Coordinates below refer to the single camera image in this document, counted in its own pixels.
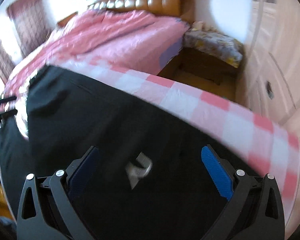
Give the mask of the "black pants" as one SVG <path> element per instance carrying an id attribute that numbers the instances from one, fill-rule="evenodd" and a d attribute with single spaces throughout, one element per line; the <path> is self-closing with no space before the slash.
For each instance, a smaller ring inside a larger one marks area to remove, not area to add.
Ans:
<path id="1" fill-rule="evenodd" d="M 255 171 L 223 145 L 183 120 L 135 96 L 59 67 L 30 81 L 29 135 L 14 118 L 0 129 L 0 166 L 12 212 L 25 178 L 51 176 L 91 146 L 93 172 L 72 204 L 98 239 L 201 239 L 224 210 L 202 162 L 210 145 L 249 175 Z"/>

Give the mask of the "pink checkered bed sheet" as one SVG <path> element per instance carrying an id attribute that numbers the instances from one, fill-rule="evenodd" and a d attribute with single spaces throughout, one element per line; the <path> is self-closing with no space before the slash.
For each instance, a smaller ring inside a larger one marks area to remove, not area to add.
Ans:
<path id="1" fill-rule="evenodd" d="M 57 65 L 44 64 L 18 90 L 6 93 L 17 97 L 18 113 L 10 118 L 15 119 L 23 137 L 29 135 L 26 101 L 30 81 L 46 66 L 87 76 L 150 103 L 223 145 L 255 171 L 253 176 L 272 174 L 281 193 L 286 233 L 300 173 L 300 148 L 295 136 L 269 119 L 209 92 L 137 70 L 113 67 L 103 60 L 92 64 L 68 60 Z"/>

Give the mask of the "dark red curtain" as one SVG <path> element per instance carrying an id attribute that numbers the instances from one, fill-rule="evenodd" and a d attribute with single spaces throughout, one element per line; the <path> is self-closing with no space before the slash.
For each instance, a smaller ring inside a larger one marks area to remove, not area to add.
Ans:
<path id="1" fill-rule="evenodd" d="M 16 0 L 0 13 L 0 79 L 42 45 L 52 32 L 44 0 Z"/>

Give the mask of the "far wooden nightstand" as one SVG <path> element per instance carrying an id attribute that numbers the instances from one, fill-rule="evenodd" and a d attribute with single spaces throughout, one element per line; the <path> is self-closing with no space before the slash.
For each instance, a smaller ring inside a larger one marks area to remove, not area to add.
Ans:
<path id="1" fill-rule="evenodd" d="M 78 12 L 74 12 L 74 13 L 72 13 L 71 15 L 67 16 L 66 18 L 64 18 L 64 19 L 62 19 L 62 20 L 60 20 L 60 21 L 58 21 L 58 22 L 57 22 L 57 26 L 58 26 L 59 28 L 64 28 L 64 27 L 67 25 L 67 23 L 68 23 L 73 17 L 75 17 L 77 14 L 78 14 Z"/>

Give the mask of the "light wood wardrobe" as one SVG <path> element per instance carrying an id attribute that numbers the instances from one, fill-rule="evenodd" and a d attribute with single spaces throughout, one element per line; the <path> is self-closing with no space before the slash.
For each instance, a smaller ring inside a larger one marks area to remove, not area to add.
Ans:
<path id="1" fill-rule="evenodd" d="M 252 0 L 236 101 L 296 135 L 300 145 L 300 0 Z M 300 173 L 286 236 L 300 226 Z"/>

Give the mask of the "pink quilt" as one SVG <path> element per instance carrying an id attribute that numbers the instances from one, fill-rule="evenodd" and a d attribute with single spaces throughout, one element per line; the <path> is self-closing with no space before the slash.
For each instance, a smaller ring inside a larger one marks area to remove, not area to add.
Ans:
<path id="1" fill-rule="evenodd" d="M 188 29 L 188 23 L 180 18 L 155 16 L 144 10 L 87 10 L 64 28 L 54 30 L 45 43 L 14 68 L 5 93 L 14 93 L 44 64 L 68 60 L 90 64 L 104 60 L 113 67 L 158 75 L 178 55 Z"/>

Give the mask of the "nightstand with floral cloth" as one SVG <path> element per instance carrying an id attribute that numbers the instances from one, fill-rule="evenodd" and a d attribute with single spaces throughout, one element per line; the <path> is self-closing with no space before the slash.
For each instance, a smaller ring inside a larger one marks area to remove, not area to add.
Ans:
<path id="1" fill-rule="evenodd" d="M 180 43 L 178 55 L 170 58 L 159 76 L 170 78 L 177 70 L 182 70 L 217 85 L 226 77 L 238 76 L 244 51 L 243 44 L 235 38 L 196 21 Z"/>

